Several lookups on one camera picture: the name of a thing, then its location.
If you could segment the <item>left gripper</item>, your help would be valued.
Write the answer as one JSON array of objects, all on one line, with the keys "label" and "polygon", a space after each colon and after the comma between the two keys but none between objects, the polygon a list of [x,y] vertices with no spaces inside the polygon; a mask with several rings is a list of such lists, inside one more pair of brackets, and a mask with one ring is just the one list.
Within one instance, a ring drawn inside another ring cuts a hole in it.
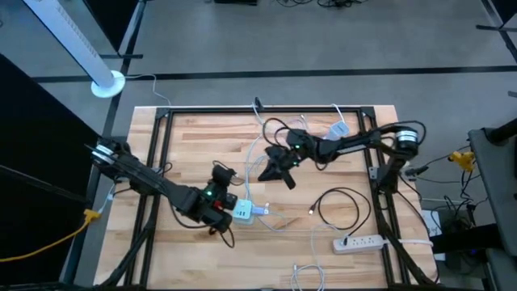
[{"label": "left gripper", "polygon": [[229,185],[236,172],[232,168],[215,165],[212,169],[212,181],[214,183],[212,194],[214,196],[213,208],[218,214],[210,225],[212,233],[225,233],[230,227],[233,216],[231,212],[237,204],[238,197],[229,192]]}]

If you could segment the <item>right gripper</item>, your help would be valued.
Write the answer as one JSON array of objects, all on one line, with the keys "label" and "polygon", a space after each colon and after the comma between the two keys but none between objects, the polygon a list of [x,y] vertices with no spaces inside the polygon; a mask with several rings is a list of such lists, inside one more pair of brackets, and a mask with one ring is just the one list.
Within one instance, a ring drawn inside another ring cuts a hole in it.
[{"label": "right gripper", "polygon": [[288,189],[292,190],[296,182],[288,170],[299,166],[301,158],[297,152],[277,145],[268,146],[265,152],[268,161],[265,169],[258,176],[258,181],[283,180]]}]

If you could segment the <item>mint green power cube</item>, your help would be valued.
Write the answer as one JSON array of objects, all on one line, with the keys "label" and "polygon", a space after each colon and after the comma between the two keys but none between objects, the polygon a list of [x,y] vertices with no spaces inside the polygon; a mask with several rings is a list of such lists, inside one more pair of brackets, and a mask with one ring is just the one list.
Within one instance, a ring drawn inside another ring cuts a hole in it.
[{"label": "mint green power cube", "polygon": [[254,224],[253,203],[250,200],[238,199],[233,209],[233,223],[244,226]]}]

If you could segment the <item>white tower power strip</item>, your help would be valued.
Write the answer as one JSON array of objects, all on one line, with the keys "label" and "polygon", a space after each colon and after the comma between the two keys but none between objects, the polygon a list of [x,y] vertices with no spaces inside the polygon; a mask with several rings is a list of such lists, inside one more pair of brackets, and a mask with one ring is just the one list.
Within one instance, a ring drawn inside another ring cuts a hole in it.
[{"label": "white tower power strip", "polygon": [[330,126],[326,138],[331,141],[337,141],[338,139],[345,137],[349,132],[350,129],[347,124],[340,120]]}]

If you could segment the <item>white paper box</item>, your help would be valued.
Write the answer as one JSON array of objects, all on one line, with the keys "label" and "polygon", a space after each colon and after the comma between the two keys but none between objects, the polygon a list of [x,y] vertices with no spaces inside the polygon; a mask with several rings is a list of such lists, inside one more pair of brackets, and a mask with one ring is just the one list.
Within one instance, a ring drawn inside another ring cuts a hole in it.
[{"label": "white paper box", "polygon": [[423,210],[422,217],[429,230],[429,236],[434,237],[442,234],[441,224],[439,222],[439,214],[436,211]]}]

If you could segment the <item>yellow plug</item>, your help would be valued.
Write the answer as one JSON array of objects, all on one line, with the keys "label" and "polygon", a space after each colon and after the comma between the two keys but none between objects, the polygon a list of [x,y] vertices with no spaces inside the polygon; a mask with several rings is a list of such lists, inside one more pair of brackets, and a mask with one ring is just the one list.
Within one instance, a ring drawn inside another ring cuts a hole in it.
[{"label": "yellow plug", "polygon": [[473,172],[475,166],[473,164],[475,155],[471,151],[459,152],[454,151],[448,155],[449,162],[455,162],[463,170],[469,173]]}]

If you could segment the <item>black curtain partition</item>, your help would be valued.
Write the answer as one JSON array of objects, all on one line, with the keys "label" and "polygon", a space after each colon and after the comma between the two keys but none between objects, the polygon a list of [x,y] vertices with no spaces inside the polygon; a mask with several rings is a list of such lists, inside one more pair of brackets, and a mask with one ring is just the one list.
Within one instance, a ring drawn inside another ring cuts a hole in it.
[{"label": "black curtain partition", "polygon": [[121,53],[124,36],[139,5],[146,0],[82,0],[103,34],[115,50],[101,54],[102,59],[141,59],[142,54]]},{"label": "black curtain partition", "polygon": [[97,133],[0,53],[0,286],[59,280]]}]

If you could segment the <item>grey side table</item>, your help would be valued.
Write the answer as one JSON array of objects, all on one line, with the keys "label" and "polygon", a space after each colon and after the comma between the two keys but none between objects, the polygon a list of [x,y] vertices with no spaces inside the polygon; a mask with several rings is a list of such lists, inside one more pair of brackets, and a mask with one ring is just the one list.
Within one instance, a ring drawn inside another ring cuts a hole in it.
[{"label": "grey side table", "polygon": [[517,136],[492,144],[484,130],[474,129],[468,137],[502,245],[517,257]]}]

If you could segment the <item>white tower fan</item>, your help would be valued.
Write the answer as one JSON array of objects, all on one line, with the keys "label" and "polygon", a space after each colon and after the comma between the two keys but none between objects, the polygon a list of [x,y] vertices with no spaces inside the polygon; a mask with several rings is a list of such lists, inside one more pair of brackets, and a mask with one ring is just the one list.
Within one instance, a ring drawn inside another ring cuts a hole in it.
[{"label": "white tower fan", "polygon": [[90,41],[57,0],[22,0],[91,78],[93,95],[108,99],[118,95],[125,76],[110,70]]}]

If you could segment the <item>black stand legs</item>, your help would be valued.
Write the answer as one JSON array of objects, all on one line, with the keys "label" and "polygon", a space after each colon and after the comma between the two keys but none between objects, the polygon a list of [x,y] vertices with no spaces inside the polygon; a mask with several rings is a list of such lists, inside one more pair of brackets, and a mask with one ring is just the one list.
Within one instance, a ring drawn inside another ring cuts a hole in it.
[{"label": "black stand legs", "polygon": [[477,30],[496,32],[517,63],[517,0],[480,0],[490,24],[478,24]]}]

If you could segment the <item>black aluminium table frame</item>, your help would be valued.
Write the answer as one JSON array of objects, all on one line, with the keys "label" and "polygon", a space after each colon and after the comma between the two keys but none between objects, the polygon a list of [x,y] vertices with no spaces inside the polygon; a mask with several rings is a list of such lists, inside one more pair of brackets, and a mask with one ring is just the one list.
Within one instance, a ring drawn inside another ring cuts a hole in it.
[{"label": "black aluminium table frame", "polygon": [[[171,120],[154,119],[155,109],[134,110],[128,143],[144,161],[156,144],[153,162],[164,159],[167,178],[201,187],[214,161],[246,174],[246,165],[263,156],[267,142],[250,108],[174,108]],[[289,289],[300,267],[302,289],[384,289],[389,281],[414,281],[391,246],[336,255],[332,242],[359,226],[359,234],[378,231],[368,168],[387,160],[377,150],[346,154],[319,171],[305,161],[291,172],[296,186],[260,182],[251,171],[248,185],[231,187],[240,197],[271,206],[271,215],[251,226],[233,223],[223,235],[196,229],[174,216],[161,199],[153,241],[138,253],[132,281],[147,289]]]}]

